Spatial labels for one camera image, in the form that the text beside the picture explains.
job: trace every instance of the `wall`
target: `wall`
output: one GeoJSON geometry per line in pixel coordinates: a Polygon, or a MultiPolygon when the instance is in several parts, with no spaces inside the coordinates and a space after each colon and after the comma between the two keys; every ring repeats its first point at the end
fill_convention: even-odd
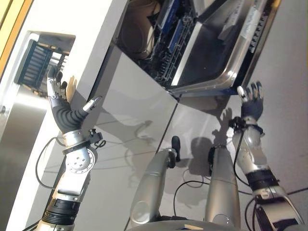
{"type": "MultiPolygon", "coordinates": [[[[266,135],[262,147],[273,173],[287,192],[307,187],[307,76],[307,1],[282,0],[251,81],[260,80],[263,84],[264,112],[259,125],[266,135]]],[[[164,145],[169,146],[170,138],[178,135],[183,161],[167,172],[160,209],[163,215],[173,215],[174,191],[183,181],[208,176],[207,153],[213,144],[226,140],[233,158],[235,153],[230,143],[232,131],[224,128],[228,118],[240,115],[238,96],[182,99],[181,104],[164,145]]],[[[240,190],[249,192],[247,187],[238,184],[240,190]]],[[[202,220],[207,191],[206,185],[183,186],[176,198],[177,215],[202,220]]],[[[308,192],[292,195],[291,199],[307,223],[308,192]]],[[[243,229],[247,229],[244,208],[249,200],[250,196],[240,194],[243,229]]]]}
{"type": "MultiPolygon", "coordinates": [[[[0,84],[0,102],[7,110],[15,100],[16,88],[13,78],[16,65],[21,57],[21,48],[25,46],[26,37],[31,31],[69,34],[76,36],[67,65],[64,69],[63,80],[74,76],[77,81],[79,98],[73,99],[73,107],[79,106],[89,96],[102,61],[107,52],[116,23],[126,4],[126,0],[89,0],[76,2],[74,0],[55,0],[52,4],[47,0],[36,0],[26,17],[24,25],[16,40],[10,59],[2,76],[0,84]]],[[[16,200],[10,216],[7,230],[21,230],[27,221],[38,183],[34,175],[36,159],[44,144],[53,136],[59,134],[50,110],[47,111],[37,139],[34,143],[30,158],[18,189],[16,200]]],[[[42,167],[38,174],[41,177],[50,152],[46,152],[42,167]]]]}

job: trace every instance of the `robotic hand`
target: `robotic hand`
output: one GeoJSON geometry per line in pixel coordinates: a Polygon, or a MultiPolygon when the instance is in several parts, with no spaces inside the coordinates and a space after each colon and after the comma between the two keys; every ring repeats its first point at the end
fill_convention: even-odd
{"type": "Polygon", "coordinates": [[[257,121],[263,112],[263,94],[260,82],[251,84],[251,90],[238,87],[242,100],[241,117],[230,121],[234,128],[233,144],[237,147],[234,164],[237,161],[255,198],[256,215],[262,230],[282,231],[292,225],[303,224],[303,220],[289,199],[285,190],[278,184],[261,148],[263,129],[257,121]]]}
{"type": "Polygon", "coordinates": [[[67,83],[61,84],[62,72],[56,73],[52,67],[47,74],[47,92],[55,122],[63,134],[81,129],[82,122],[89,112],[102,99],[101,96],[91,99],[83,108],[72,111],[66,99],[67,83]]]}
{"type": "Polygon", "coordinates": [[[62,73],[52,67],[47,74],[47,92],[54,120],[61,130],[66,149],[65,172],[60,178],[52,199],[45,209],[38,231],[72,231],[79,206],[90,181],[90,171],[97,160],[97,152],[90,144],[102,139],[101,133],[90,130],[85,138],[81,125],[89,112],[102,99],[91,99],[83,108],[73,111],[66,99],[67,83],[61,84],[62,73]]]}
{"type": "Polygon", "coordinates": [[[241,86],[237,91],[242,99],[241,118],[246,122],[253,120],[255,122],[261,117],[263,112],[263,94],[262,85],[260,82],[251,84],[251,90],[246,88],[244,90],[241,86]]]}

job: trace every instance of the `gray floor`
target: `gray floor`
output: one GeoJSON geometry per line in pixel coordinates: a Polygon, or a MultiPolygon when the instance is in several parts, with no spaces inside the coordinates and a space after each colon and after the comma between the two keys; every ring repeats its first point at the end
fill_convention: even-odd
{"type": "MultiPolygon", "coordinates": [[[[264,113],[259,120],[266,133],[262,139],[263,150],[273,173],[287,192],[308,185],[306,4],[303,0],[282,0],[251,79],[260,80],[264,87],[264,113]]],[[[235,149],[230,142],[232,131],[226,127],[228,119],[239,114],[237,96],[181,100],[163,147],[170,145],[173,135],[180,136],[183,161],[167,172],[161,214],[173,215],[174,191],[182,182],[202,180],[208,175],[207,152],[213,144],[226,140],[234,157],[235,149]]],[[[249,191],[241,183],[239,189],[249,191]]],[[[202,220],[207,190],[207,186],[183,186],[176,198],[177,215],[202,220]]],[[[307,223],[308,192],[292,195],[291,199],[307,223]]],[[[246,229],[244,208],[249,200],[250,196],[240,195],[243,229],[246,229]]]]}

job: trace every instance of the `black cable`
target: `black cable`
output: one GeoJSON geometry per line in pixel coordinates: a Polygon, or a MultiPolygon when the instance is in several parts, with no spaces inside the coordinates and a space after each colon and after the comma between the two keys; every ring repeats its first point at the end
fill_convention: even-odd
{"type": "Polygon", "coordinates": [[[38,226],[34,226],[32,229],[30,229],[29,231],[33,231],[37,228],[38,226]]]}
{"type": "Polygon", "coordinates": [[[35,222],[34,224],[32,225],[29,225],[27,228],[23,229],[22,231],[27,231],[28,229],[32,228],[32,227],[37,227],[37,224],[39,223],[39,220],[37,222],[35,222]]]}
{"type": "Polygon", "coordinates": [[[209,183],[205,183],[205,182],[197,181],[197,180],[189,180],[189,181],[186,181],[186,182],[182,183],[182,184],[175,190],[174,197],[173,197],[173,212],[174,212],[174,215],[175,215],[175,216],[177,215],[176,212],[175,212],[175,197],[176,197],[176,195],[177,195],[177,192],[178,192],[178,190],[180,189],[180,187],[182,187],[182,186],[185,185],[185,184],[192,183],[192,182],[209,185],[209,183]]]}
{"type": "Polygon", "coordinates": [[[249,231],[251,231],[251,228],[250,228],[250,226],[249,226],[249,223],[248,223],[248,220],[247,220],[247,211],[248,211],[248,207],[250,206],[250,204],[252,203],[254,201],[254,198],[252,198],[248,203],[247,203],[247,205],[246,205],[246,208],[245,208],[245,223],[246,223],[246,226],[247,226],[247,228],[248,228],[248,230],[249,231]]]}
{"type": "Polygon", "coordinates": [[[252,211],[252,231],[256,231],[256,227],[255,227],[256,208],[257,208],[257,204],[255,203],[254,210],[252,211]]]}
{"type": "Polygon", "coordinates": [[[295,193],[300,193],[302,191],[306,191],[308,190],[308,187],[307,188],[303,188],[303,189],[298,189],[298,190],[295,190],[295,191],[292,191],[292,192],[289,192],[288,195],[292,195],[292,194],[295,194],[295,193]]]}
{"type": "Polygon", "coordinates": [[[244,132],[241,131],[241,136],[240,136],[239,144],[238,144],[238,146],[237,146],[236,153],[235,153],[235,158],[234,158],[234,162],[233,162],[233,171],[234,171],[234,174],[235,174],[236,178],[239,179],[239,181],[242,182],[244,185],[247,185],[247,186],[249,187],[249,184],[247,184],[245,181],[243,181],[243,180],[237,175],[236,170],[235,170],[236,159],[237,159],[237,156],[238,156],[239,151],[240,151],[240,147],[241,147],[241,143],[242,143],[243,136],[244,136],[244,132]]]}
{"type": "Polygon", "coordinates": [[[106,140],[94,143],[95,149],[103,148],[106,145],[106,140]]]}
{"type": "Polygon", "coordinates": [[[58,142],[58,144],[60,144],[61,146],[65,146],[64,144],[62,144],[62,143],[59,141],[58,137],[52,137],[52,138],[47,142],[47,144],[45,144],[44,148],[42,149],[42,151],[40,152],[40,154],[39,154],[39,156],[38,156],[37,163],[35,164],[35,176],[36,176],[36,178],[37,178],[37,181],[38,181],[39,184],[40,184],[41,186],[43,186],[44,188],[52,189],[52,190],[54,190],[55,188],[52,187],[52,186],[48,186],[48,185],[44,184],[44,183],[39,179],[38,165],[39,165],[39,160],[40,160],[40,158],[41,158],[43,152],[46,150],[46,148],[48,147],[48,145],[49,145],[54,139],[55,139],[55,140],[58,142]]]}
{"type": "MultiPolygon", "coordinates": [[[[175,190],[175,193],[174,193],[174,197],[173,197],[173,212],[174,212],[174,215],[176,216],[176,211],[175,211],[175,198],[176,198],[176,195],[177,195],[177,192],[178,190],[180,189],[180,187],[182,187],[183,185],[185,184],[188,184],[188,183],[191,183],[191,182],[194,182],[194,183],[201,183],[201,184],[206,184],[206,185],[209,185],[210,183],[206,183],[206,182],[202,182],[202,181],[197,181],[197,180],[189,180],[189,181],[186,181],[184,183],[182,183],[176,190],[175,190]]],[[[243,191],[238,191],[239,193],[243,193],[243,194],[246,194],[246,195],[252,195],[251,193],[248,193],[248,192],[243,192],[243,191]]]]}

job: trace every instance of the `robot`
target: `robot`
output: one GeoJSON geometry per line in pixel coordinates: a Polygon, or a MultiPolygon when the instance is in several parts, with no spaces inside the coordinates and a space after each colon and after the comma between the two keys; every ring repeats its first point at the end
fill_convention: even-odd
{"type": "MultiPolygon", "coordinates": [[[[81,125],[89,112],[101,100],[91,99],[86,105],[72,111],[66,100],[66,83],[61,84],[62,73],[51,68],[47,76],[48,97],[54,119],[61,130],[66,148],[66,169],[46,206],[37,231],[72,231],[79,206],[90,182],[90,171],[97,160],[91,147],[102,139],[100,133],[90,130],[89,137],[81,133],[81,125]]],[[[257,121],[263,112],[262,86],[259,82],[251,90],[238,88],[242,100],[241,117],[235,117],[229,126],[236,148],[234,162],[224,145],[213,147],[208,162],[211,182],[207,196],[204,221],[167,217],[159,213],[164,191],[166,171],[180,161],[180,140],[172,138],[172,147],[159,151],[149,163],[135,193],[131,210],[130,231],[175,231],[181,229],[209,231],[240,230],[240,205],[235,164],[245,174],[256,202],[256,216],[264,231],[305,230],[303,219],[285,190],[279,185],[267,164],[261,148],[263,129],[257,121]]]]}

